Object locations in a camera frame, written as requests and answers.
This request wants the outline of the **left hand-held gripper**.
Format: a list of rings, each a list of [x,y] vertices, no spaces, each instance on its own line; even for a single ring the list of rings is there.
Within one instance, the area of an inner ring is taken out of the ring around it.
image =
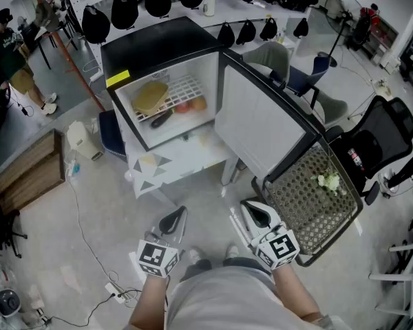
[[[136,261],[141,270],[153,276],[166,278],[179,262],[179,243],[185,233],[187,208],[178,209],[162,218],[158,224],[161,235],[146,231],[139,241]]]

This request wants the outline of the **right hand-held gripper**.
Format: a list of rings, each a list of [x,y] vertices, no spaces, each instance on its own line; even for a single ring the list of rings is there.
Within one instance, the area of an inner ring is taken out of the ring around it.
[[[241,201],[240,209],[246,229],[253,238],[251,246],[255,249],[255,255],[270,270],[290,263],[297,257],[297,239],[284,223],[279,224],[281,221],[275,209],[256,200]]]

